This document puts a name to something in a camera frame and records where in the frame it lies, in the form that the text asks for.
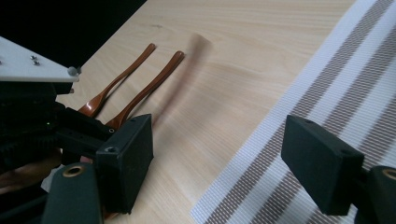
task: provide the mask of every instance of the wooden spoon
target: wooden spoon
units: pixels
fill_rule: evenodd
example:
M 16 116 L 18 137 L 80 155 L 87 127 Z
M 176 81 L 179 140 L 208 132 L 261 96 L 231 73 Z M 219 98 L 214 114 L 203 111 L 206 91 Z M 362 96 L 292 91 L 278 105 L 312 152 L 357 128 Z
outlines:
M 177 68 L 177 66 L 184 59 L 184 53 L 182 51 L 177 51 L 169 63 L 165 66 L 165 68 L 161 71 L 161 73 L 156 76 L 145 89 L 139 92 L 136 97 L 127 105 L 125 108 L 111 121 L 109 121 L 106 125 L 117 130 L 125 120 L 127 120 L 128 115 L 134 109 L 134 107 L 141 101 L 143 98 L 151 94 L 155 91 Z
M 155 45 L 154 44 L 149 44 L 145 51 L 132 63 L 125 71 L 123 71 L 121 74 L 119 74 L 108 86 L 102 90 L 98 95 L 93 97 L 87 104 L 82 106 L 78 112 L 93 118 L 97 115 L 99 112 L 100 108 L 104 104 L 106 97 L 108 93 L 111 91 L 111 89 L 119 83 L 121 80 L 125 79 L 129 75 L 132 74 L 134 70 L 136 70 L 148 57 L 149 55 L 155 50 Z

